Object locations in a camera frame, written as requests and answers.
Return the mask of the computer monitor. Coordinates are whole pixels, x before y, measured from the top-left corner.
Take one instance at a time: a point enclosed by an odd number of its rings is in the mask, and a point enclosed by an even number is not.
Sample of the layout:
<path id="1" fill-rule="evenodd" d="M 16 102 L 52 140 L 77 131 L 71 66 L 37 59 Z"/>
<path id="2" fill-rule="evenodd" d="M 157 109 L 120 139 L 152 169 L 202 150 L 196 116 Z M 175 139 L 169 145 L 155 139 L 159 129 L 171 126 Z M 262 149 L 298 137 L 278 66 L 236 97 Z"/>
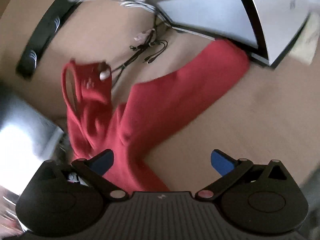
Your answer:
<path id="1" fill-rule="evenodd" d="M 20 233 L 15 202 L 41 164 L 67 161 L 62 128 L 1 87 L 1 236 Z"/>
<path id="2" fill-rule="evenodd" d="M 262 66 L 276 68 L 319 0 L 148 0 L 179 31 L 227 38 Z"/>

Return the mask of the left computer monitor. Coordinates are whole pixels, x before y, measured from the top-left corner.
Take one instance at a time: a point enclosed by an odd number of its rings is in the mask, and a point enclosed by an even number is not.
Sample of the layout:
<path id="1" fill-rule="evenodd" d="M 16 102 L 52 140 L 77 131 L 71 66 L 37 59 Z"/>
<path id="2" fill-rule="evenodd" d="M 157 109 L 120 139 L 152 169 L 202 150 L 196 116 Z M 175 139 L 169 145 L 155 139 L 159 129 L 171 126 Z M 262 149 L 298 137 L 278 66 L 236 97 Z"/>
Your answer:
<path id="1" fill-rule="evenodd" d="M 41 164 L 67 161 L 62 128 L 1 87 L 1 236 L 20 233 L 15 202 Z"/>

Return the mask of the red fleece garment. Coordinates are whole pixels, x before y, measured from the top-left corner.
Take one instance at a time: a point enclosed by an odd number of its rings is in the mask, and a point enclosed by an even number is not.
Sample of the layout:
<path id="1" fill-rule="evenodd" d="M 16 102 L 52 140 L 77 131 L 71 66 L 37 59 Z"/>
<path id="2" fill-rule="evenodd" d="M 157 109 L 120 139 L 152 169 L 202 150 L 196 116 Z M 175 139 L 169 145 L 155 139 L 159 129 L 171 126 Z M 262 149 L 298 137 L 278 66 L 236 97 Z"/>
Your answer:
<path id="1" fill-rule="evenodd" d="M 69 61 L 61 75 L 75 81 L 75 100 L 65 96 L 74 157 L 90 158 L 106 149 L 114 163 L 104 178 L 128 193 L 167 191 L 144 163 L 145 156 L 225 95 L 248 71 L 246 53 L 227 40 L 213 41 L 180 69 L 132 86 L 127 102 L 112 106 L 112 77 L 100 77 L 100 63 Z"/>

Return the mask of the right computer monitor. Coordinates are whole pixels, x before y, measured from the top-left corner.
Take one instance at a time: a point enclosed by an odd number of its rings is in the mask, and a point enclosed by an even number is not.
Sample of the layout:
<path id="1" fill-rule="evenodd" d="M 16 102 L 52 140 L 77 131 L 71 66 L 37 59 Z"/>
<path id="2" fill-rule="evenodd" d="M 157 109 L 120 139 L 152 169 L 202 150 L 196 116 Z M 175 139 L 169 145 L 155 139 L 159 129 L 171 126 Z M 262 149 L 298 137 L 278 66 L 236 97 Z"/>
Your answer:
<path id="1" fill-rule="evenodd" d="M 148 0 L 179 31 L 227 38 L 262 66 L 276 68 L 319 0 Z"/>

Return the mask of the small white pink object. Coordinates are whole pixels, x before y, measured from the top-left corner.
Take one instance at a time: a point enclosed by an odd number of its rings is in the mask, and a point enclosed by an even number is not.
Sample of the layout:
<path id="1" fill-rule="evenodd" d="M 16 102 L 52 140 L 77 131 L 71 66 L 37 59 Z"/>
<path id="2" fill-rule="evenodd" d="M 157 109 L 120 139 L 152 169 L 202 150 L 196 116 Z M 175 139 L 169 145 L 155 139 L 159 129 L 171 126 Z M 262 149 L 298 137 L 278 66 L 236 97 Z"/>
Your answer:
<path id="1" fill-rule="evenodd" d="M 102 70 L 99 73 L 99 79 L 101 81 L 104 81 L 104 80 L 108 79 L 110 77 L 110 75 L 111 75 L 110 68 L 108 66 L 105 66 L 102 68 Z"/>

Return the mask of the black soundbar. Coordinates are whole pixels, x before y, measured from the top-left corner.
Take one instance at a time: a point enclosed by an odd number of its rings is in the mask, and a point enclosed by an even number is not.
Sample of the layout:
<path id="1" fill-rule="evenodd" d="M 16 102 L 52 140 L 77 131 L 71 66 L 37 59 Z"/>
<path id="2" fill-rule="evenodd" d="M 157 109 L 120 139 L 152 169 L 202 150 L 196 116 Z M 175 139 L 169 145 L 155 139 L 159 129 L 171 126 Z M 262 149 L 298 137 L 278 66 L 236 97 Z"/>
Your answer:
<path id="1" fill-rule="evenodd" d="M 55 0 L 33 31 L 16 66 L 16 74 L 31 80 L 37 65 L 50 42 L 69 16 L 80 5 L 80 0 Z"/>

